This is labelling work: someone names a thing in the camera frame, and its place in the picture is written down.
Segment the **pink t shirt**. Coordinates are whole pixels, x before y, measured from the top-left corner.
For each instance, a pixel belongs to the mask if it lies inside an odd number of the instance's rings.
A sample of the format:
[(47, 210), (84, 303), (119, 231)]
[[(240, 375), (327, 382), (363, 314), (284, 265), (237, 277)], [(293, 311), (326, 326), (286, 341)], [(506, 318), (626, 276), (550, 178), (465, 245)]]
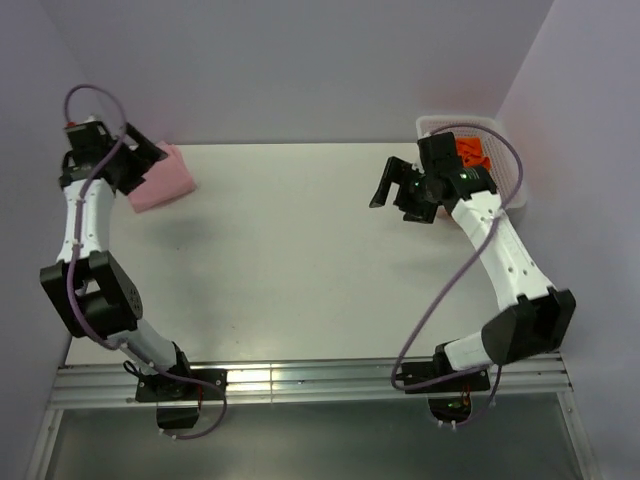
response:
[(136, 213), (171, 203), (197, 188), (179, 148), (164, 141), (158, 142), (156, 146), (167, 157), (156, 162), (144, 175), (144, 183), (127, 195)]

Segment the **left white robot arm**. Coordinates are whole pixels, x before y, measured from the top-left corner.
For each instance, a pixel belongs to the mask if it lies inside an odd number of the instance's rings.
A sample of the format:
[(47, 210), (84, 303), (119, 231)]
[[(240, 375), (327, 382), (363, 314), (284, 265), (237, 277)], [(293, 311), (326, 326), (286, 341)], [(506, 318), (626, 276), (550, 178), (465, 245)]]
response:
[(131, 124), (120, 136), (89, 118), (64, 129), (70, 149), (59, 185), (67, 206), (64, 240), (56, 261), (41, 269), (40, 284), (69, 333), (127, 356), (125, 370), (158, 395), (183, 399), (195, 375), (181, 349), (143, 317), (139, 290), (109, 250), (111, 210), (166, 159)]

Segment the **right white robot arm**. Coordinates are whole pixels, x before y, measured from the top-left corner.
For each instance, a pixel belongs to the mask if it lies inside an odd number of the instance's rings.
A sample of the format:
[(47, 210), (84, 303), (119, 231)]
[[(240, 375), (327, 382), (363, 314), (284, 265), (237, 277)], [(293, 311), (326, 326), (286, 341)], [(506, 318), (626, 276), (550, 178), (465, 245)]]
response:
[(384, 206), (396, 185), (394, 204), (404, 220), (431, 224), (444, 208), (474, 252), (437, 294), (399, 355), (406, 356), (435, 309), (475, 262), (484, 267), (500, 309), (478, 332), (439, 345), (420, 387), (437, 384), (452, 390), (467, 374), (558, 350), (576, 300), (570, 290), (554, 286), (519, 238), (506, 213), (514, 195), (502, 194), (485, 166), (465, 164), (451, 129), (430, 133), (417, 146), (419, 167), (395, 156), (387, 160), (371, 207)]

